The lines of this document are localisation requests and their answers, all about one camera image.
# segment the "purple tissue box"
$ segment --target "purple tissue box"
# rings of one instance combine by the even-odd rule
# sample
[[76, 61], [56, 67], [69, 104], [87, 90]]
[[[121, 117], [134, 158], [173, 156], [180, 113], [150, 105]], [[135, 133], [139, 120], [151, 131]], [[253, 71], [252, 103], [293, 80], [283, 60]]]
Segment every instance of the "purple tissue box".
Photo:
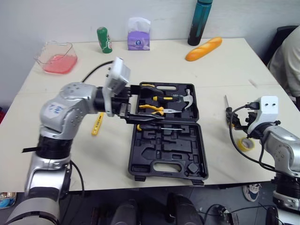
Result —
[[132, 31], [127, 36], [128, 50], [150, 50], [150, 36], [141, 31]]

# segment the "sneaker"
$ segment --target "sneaker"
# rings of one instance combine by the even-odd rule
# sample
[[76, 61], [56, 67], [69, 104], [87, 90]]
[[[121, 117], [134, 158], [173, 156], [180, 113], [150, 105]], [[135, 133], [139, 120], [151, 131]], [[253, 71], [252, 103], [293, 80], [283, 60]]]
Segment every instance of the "sneaker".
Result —
[[250, 202], [255, 202], [258, 198], [259, 188], [261, 188], [261, 184], [250, 184], [243, 186], [243, 193], [245, 198]]

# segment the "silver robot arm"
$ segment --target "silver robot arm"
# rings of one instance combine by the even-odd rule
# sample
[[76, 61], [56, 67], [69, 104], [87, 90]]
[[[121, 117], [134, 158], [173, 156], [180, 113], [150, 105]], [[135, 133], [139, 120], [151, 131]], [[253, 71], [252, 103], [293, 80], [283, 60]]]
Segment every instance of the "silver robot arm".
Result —
[[247, 133], [247, 137], [260, 139], [264, 149], [272, 155], [275, 170], [278, 171], [274, 182], [277, 189], [273, 192], [273, 202], [277, 209], [269, 208], [267, 225], [300, 225], [300, 139], [278, 126], [278, 98], [263, 96], [245, 105], [254, 109], [246, 118], [248, 125], [241, 126], [235, 121], [237, 129]]
[[127, 123], [163, 118], [130, 114], [129, 97], [132, 93], [125, 87], [130, 70], [119, 58], [111, 67], [103, 88], [81, 82], [70, 83], [42, 107], [38, 145], [23, 150], [33, 151], [25, 184], [25, 200], [16, 206], [6, 225], [59, 224], [59, 199], [68, 193], [70, 184], [71, 145], [86, 114], [118, 114]]

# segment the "table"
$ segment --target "table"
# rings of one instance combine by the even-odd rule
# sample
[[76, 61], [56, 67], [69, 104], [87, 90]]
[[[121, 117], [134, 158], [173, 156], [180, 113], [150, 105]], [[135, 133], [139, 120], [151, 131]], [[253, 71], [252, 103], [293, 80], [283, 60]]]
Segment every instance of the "table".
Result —
[[[116, 56], [123, 58], [131, 69], [131, 84], [145, 81], [195, 85], [198, 123], [202, 127], [209, 170], [207, 185], [266, 181], [274, 176], [233, 148], [225, 121], [225, 94], [233, 108], [262, 95], [277, 95], [278, 119], [284, 128], [300, 136], [300, 113], [243, 38], [224, 39], [218, 49], [194, 62], [184, 60], [192, 49], [186, 40], [152, 41], [149, 52], [127, 51], [126, 42], [114, 42], [110, 54], [100, 53], [98, 43], [74, 43], [73, 46], [78, 63], [71, 73], [45, 74], [35, 64], [0, 125], [0, 154], [6, 159], [0, 164], [1, 190], [23, 191], [31, 153], [21, 154], [21, 151], [38, 142], [42, 105], [55, 97], [63, 85], [82, 80], [95, 66]], [[87, 83], [102, 86], [105, 74], [106, 68], [101, 68]], [[132, 105], [135, 102], [136, 98], [132, 98]], [[239, 113], [241, 121], [246, 114], [246, 110]], [[87, 190], [191, 185], [189, 180], [161, 177], [134, 181], [127, 171], [133, 125], [117, 116], [105, 116], [98, 136], [91, 136], [96, 118], [95, 114], [84, 118], [71, 150], [72, 160], [79, 166]], [[245, 136], [241, 131], [234, 135], [236, 138]], [[258, 158], [260, 147], [256, 142], [255, 149], [247, 154]], [[265, 154], [263, 160], [274, 165], [269, 154]], [[74, 172], [70, 190], [80, 189], [80, 179]]]

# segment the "pink liquid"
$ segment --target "pink liquid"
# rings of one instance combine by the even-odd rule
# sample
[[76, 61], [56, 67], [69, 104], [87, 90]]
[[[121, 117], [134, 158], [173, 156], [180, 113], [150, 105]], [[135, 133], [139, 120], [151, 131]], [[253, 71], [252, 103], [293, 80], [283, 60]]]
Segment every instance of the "pink liquid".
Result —
[[77, 62], [77, 56], [54, 55], [43, 66], [43, 70], [54, 74], [67, 74]]

